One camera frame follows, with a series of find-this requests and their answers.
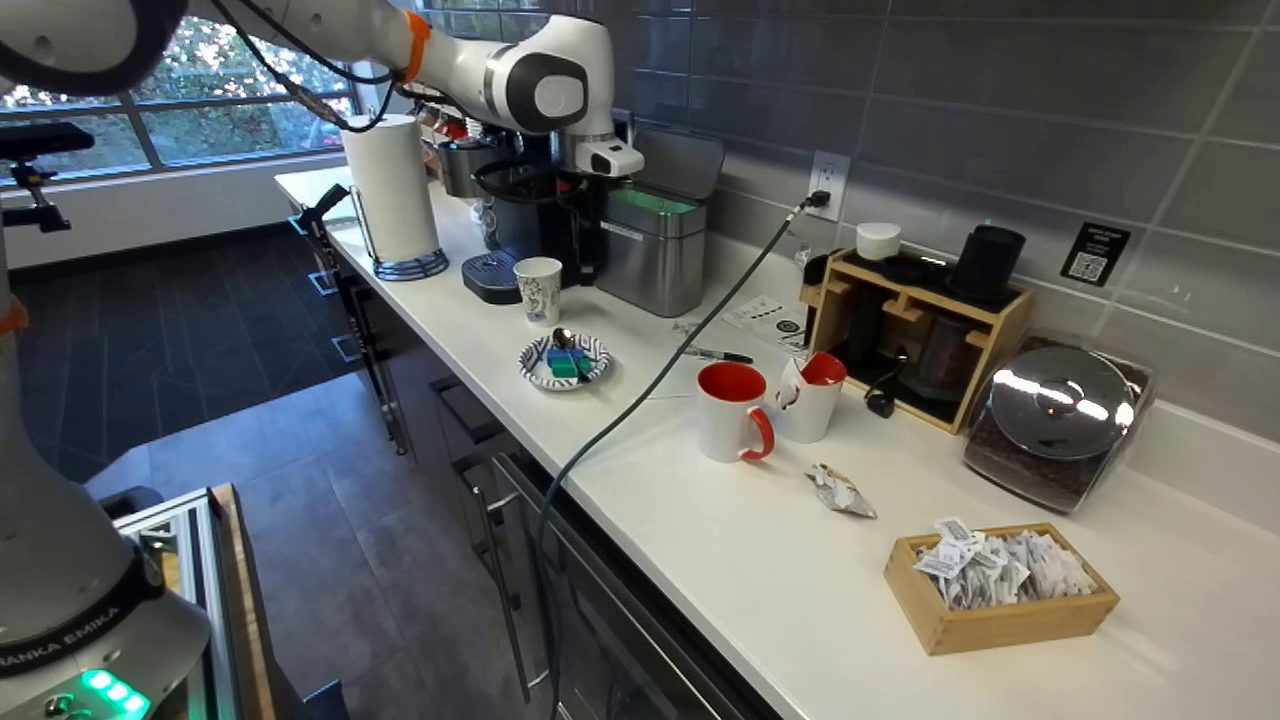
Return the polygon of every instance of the small cup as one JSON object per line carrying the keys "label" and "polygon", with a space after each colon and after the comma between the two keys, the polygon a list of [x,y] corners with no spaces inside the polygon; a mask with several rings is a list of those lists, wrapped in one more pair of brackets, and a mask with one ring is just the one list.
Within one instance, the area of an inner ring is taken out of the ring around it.
{"label": "small cup", "polygon": [[879,265],[905,248],[901,231],[895,226],[854,226],[854,248],[860,261]]}
{"label": "small cup", "polygon": [[828,435],[848,367],[831,353],[806,353],[785,363],[777,429],[795,443]]}
{"label": "small cup", "polygon": [[559,325],[559,272],[558,258],[523,258],[518,269],[523,321]]}
{"label": "small cup", "polygon": [[709,363],[697,373],[702,412],[697,412],[697,443],[703,456],[733,459],[764,459],[771,454],[771,420],[762,408],[770,379],[748,363]]}

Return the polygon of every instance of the paper towel holder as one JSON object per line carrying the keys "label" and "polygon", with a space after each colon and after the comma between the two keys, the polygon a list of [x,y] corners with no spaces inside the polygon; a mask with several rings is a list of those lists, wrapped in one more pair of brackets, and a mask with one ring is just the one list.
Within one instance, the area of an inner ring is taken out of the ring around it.
{"label": "paper towel holder", "polygon": [[351,190],[351,200],[357,200],[357,218],[363,226],[363,253],[369,253],[377,282],[411,283],[411,282],[430,282],[430,278],[449,272],[443,248],[434,248],[425,258],[404,258],[404,261],[385,261],[385,253],[377,248],[377,231],[369,227],[369,211],[362,207],[362,190]]}

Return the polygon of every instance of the gray wall tile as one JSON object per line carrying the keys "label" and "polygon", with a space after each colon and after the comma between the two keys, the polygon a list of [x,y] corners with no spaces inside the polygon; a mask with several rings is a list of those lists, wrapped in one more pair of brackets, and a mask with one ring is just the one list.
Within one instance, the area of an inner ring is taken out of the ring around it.
{"label": "gray wall tile", "polygon": [[863,159],[1147,222],[1187,141],[873,99]]}
{"label": "gray wall tile", "polygon": [[1096,349],[1151,367],[1155,396],[1280,440],[1280,356],[1116,307]]}
{"label": "gray wall tile", "polygon": [[894,26],[879,91],[1202,128],[1250,31],[1093,26]]}
{"label": "gray wall tile", "polygon": [[[771,231],[785,226],[792,207],[789,203],[771,203],[771,200],[755,200],[755,195],[742,195],[742,191],[721,191],[711,200],[711,226],[744,244],[764,248],[771,241]],[[799,248],[807,253],[828,253],[835,244],[835,226],[826,218],[795,218],[795,226],[789,227],[789,236],[777,244],[782,258],[795,258]]]}
{"label": "gray wall tile", "polygon": [[770,16],[697,16],[692,67],[703,75],[782,75],[789,37]]}
{"label": "gray wall tile", "polygon": [[792,203],[807,191],[807,164],[807,151],[729,145],[721,190],[736,195]]}
{"label": "gray wall tile", "polygon": [[873,87],[879,20],[878,16],[799,16],[771,28],[785,37],[785,81],[806,87]]}
{"label": "gray wall tile", "polygon": [[1122,305],[1280,353],[1275,282],[1280,258],[1151,231]]}
{"label": "gray wall tile", "polygon": [[1280,248],[1280,148],[1203,145],[1163,226]]}
{"label": "gray wall tile", "polygon": [[679,74],[687,67],[692,20],[687,16],[641,16],[641,67]]}
{"label": "gray wall tile", "polygon": [[1067,346],[1093,346],[1093,334],[1099,318],[1108,312],[1096,296],[1076,296],[1053,283],[1025,283],[1031,293],[1031,334],[1067,340]]}
{"label": "gray wall tile", "polygon": [[1260,37],[1213,134],[1280,145],[1280,31]]}
{"label": "gray wall tile", "polygon": [[1267,0],[895,0],[901,16],[1067,16],[1067,20],[1242,20],[1251,26]]}
{"label": "gray wall tile", "polygon": [[843,190],[843,222],[848,222],[848,244],[854,226],[901,226],[905,244],[931,248],[961,258],[965,248],[965,222],[958,207],[958,195],[946,185],[911,179],[901,171],[886,171],[873,164],[854,164],[848,190]]}
{"label": "gray wall tile", "polygon": [[692,126],[709,114],[709,83],[687,75],[631,75],[631,107],[646,120]]}
{"label": "gray wall tile", "polygon": [[826,87],[792,87],[777,107],[777,141],[807,145],[820,151],[857,158],[857,128],[863,126],[863,98],[826,91]]}
{"label": "gray wall tile", "polygon": [[702,81],[709,87],[703,114],[697,114],[702,128],[729,134],[729,137],[777,137],[777,87],[748,83],[748,81]]}

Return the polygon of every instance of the black container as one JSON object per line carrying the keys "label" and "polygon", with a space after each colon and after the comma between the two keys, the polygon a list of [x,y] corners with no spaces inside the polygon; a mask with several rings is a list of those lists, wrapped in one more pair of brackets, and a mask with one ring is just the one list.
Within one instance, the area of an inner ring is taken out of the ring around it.
{"label": "black container", "polygon": [[968,231],[965,253],[952,269],[949,296],[968,305],[1000,307],[1009,296],[1009,278],[1025,253],[1025,236],[1012,227],[982,226]]}

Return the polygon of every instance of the cardboard box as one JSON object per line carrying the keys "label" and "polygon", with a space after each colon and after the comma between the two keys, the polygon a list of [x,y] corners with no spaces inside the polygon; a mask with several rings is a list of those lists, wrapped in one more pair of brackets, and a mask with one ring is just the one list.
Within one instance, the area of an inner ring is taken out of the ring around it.
{"label": "cardboard box", "polygon": [[[985,528],[989,537],[1015,537],[1015,532],[1053,537],[1059,549],[1076,552],[1053,525],[1006,525]],[[916,572],[916,561],[936,549],[931,537],[905,537],[894,543],[886,582],[895,591],[901,610],[910,614],[922,646],[929,656],[946,654],[975,654],[975,647],[1006,647],[1006,646],[1037,646],[1059,637],[1087,637],[1105,625],[1105,617],[1122,603],[1111,586],[1081,557],[1084,572],[1096,582],[1093,598],[1074,602],[1025,602],[1009,610],[961,610],[952,614],[936,591],[931,575]]]}

